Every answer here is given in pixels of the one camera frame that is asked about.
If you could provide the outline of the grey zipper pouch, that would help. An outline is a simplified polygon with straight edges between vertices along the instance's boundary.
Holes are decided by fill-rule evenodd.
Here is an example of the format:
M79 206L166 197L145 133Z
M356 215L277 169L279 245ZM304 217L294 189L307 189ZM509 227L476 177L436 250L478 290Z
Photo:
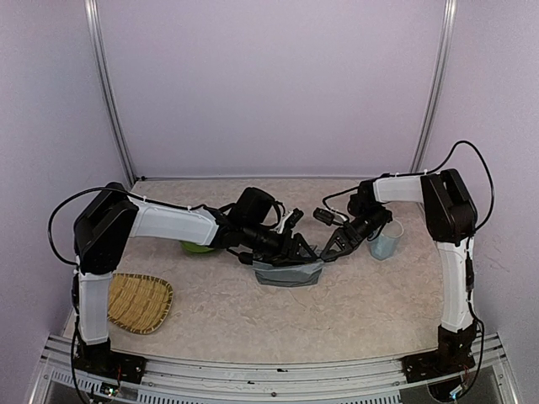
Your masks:
M253 254L250 252L239 253L238 260L252 267L259 284L281 288L315 285L325 266L323 261L317 260L313 263L275 267L268 263L254 261Z

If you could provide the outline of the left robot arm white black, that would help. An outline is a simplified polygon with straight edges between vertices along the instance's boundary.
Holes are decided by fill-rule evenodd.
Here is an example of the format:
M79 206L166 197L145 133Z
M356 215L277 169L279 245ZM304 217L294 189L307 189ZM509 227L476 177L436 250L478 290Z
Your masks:
M303 213L284 212L282 203L262 189L246 188L239 199L221 208L205 204L174 205L127 191L120 183L91 188L93 200L73 224L73 305L81 356L102 375L112 373L118 357L110 348L109 286L131 238L191 242L229 250L246 247L247 264L261 262L288 268L317 261L304 237L295 232Z

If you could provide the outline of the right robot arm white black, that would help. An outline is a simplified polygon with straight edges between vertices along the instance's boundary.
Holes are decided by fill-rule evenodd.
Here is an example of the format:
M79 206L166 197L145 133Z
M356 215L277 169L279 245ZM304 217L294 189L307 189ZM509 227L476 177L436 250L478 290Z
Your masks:
M351 254L382 229L392 219L388 203L424 207L427 231L441 258L444 296L438 348L430 364L438 373L451 372L469 356L480 323L473 311L472 250L476 233L486 223L478 218L462 176L455 168L443 166L422 173L385 173L347 192L348 212L320 254L324 262Z

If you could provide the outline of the light blue cup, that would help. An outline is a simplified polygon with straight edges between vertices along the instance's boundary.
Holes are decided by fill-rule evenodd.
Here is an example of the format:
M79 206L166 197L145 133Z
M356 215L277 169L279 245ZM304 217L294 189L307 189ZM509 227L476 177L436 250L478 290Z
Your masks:
M368 242L371 256L383 261L393 256L403 236L404 229L400 221L393 220L374 232L374 237Z

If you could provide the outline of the green plastic plate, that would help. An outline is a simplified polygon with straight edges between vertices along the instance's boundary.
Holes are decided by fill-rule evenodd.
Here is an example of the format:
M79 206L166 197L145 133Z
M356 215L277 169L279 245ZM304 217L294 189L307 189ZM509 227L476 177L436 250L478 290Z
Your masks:
M193 254L211 253L214 251L212 247L198 245L193 242L181 241L180 246L185 252Z

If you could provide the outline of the woven bamboo tray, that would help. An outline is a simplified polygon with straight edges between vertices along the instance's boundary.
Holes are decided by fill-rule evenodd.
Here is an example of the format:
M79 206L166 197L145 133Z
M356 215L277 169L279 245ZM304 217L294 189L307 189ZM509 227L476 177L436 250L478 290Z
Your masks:
M147 335L163 324L173 303L172 285L146 274L114 274L108 320L127 332Z

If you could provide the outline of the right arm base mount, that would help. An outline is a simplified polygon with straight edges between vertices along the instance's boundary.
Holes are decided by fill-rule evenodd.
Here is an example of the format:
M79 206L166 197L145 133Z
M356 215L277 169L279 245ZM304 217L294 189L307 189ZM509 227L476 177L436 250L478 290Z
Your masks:
M472 369L472 343L477 336L477 323L457 332L438 327L437 349L404 356L403 373L408 383L438 378Z

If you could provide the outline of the front aluminium rail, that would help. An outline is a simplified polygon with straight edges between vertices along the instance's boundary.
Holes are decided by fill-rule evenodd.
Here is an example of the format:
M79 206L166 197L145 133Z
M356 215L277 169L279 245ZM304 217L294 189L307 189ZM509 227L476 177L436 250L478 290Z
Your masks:
M71 341L50 336L28 403L520 403L495 334L472 346L477 368L412 380L397 356L305 364L235 364L147 356L137 383L72 371Z

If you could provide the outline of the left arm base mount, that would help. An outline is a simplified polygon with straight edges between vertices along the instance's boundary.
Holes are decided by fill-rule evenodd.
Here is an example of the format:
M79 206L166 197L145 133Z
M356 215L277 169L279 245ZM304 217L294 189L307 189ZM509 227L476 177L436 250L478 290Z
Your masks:
M95 345L81 342L74 358L75 369L137 385L141 384L146 364L142 356L112 350L110 340Z

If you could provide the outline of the right aluminium frame post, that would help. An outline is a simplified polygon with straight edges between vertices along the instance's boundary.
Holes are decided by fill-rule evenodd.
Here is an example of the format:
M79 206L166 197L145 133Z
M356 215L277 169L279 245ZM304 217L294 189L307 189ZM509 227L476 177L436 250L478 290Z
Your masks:
M451 41L456 21L457 4L457 0L445 1L440 40L435 58L429 97L427 99L424 117L420 126L419 140L409 169L410 172L418 172L421 169L430 142L435 115L444 84L446 66L451 52Z

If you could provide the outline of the aluminium frame post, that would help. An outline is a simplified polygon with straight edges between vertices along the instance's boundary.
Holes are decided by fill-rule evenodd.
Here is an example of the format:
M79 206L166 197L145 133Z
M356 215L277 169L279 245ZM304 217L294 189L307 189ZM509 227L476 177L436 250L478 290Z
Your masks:
M120 158L120 164L124 171L126 182L132 187L137 180L136 170L120 122L114 89L109 75L104 38L99 18L98 2L95 0L85 0L84 9L93 47L94 60L98 71L99 83L104 97L104 104L109 117L115 147Z
M456 21L457 4L457 0L445 1L440 40L435 58L429 97L427 99L424 117L420 126L419 140L409 169L410 172L418 172L421 169L430 142L435 115L444 84L446 66L451 52L451 41Z

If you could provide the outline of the left aluminium frame post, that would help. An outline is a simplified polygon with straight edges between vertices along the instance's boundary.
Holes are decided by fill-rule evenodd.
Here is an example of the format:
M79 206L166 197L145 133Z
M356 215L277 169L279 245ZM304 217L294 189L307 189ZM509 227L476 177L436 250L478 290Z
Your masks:
M114 89L109 75L104 38L99 18L98 2L95 0L85 0L84 9L93 47L94 60L98 71L99 83L104 97L104 104L109 117L115 147L120 158L120 164L124 171L126 182L132 187L137 180L136 170L120 122Z

